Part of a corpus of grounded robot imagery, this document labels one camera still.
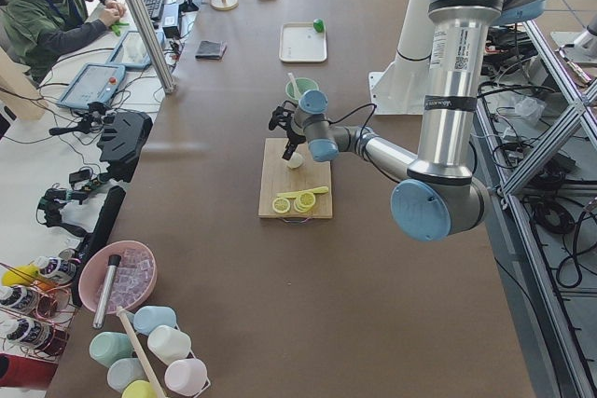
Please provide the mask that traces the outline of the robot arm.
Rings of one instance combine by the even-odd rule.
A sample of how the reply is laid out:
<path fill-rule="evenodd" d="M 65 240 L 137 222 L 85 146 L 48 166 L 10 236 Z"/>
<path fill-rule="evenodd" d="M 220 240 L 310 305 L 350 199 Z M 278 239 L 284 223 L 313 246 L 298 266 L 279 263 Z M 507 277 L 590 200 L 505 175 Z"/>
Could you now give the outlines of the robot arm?
<path fill-rule="evenodd" d="M 413 239 L 441 240 L 474 228 L 482 222 L 490 199 L 466 164 L 487 33 L 493 25 L 534 19 L 545 4 L 546 0 L 429 0 L 434 33 L 417 151 L 399 147 L 367 126 L 334 125 L 326 115 L 326 95 L 312 89 L 293 109 L 278 106 L 271 115 L 270 128 L 286 133 L 284 159 L 305 144 L 317 162 L 352 152 L 395 177 L 392 216 Z"/>

